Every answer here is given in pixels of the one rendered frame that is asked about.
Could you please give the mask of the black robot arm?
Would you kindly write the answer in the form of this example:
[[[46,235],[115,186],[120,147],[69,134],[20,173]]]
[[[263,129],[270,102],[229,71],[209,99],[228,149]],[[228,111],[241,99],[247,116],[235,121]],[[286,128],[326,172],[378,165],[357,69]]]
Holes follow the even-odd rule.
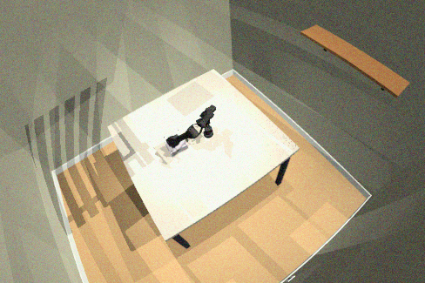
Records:
[[[187,138],[193,139],[196,138],[198,135],[201,134],[204,127],[206,127],[206,123],[209,119],[214,117],[214,112],[216,111],[216,106],[210,105],[209,107],[206,107],[205,111],[203,111],[199,116],[201,118],[196,120],[197,124],[191,125],[189,128],[187,128],[185,133],[182,133],[180,135],[176,134],[174,136],[170,136],[166,142],[167,144],[173,149],[179,145],[180,141],[183,141]],[[196,129],[193,127],[194,125],[198,125],[201,129],[199,133],[196,131]]]

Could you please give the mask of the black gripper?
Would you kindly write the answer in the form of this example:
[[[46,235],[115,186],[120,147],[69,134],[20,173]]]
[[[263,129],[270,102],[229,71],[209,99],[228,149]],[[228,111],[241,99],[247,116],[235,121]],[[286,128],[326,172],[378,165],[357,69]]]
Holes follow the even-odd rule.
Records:
[[[208,133],[208,132],[213,132],[213,129],[212,129],[212,127],[209,125],[210,124],[210,119],[208,120],[208,122],[206,123],[206,127],[204,127],[204,129],[205,129],[205,133]],[[208,126],[209,125],[209,126]]]

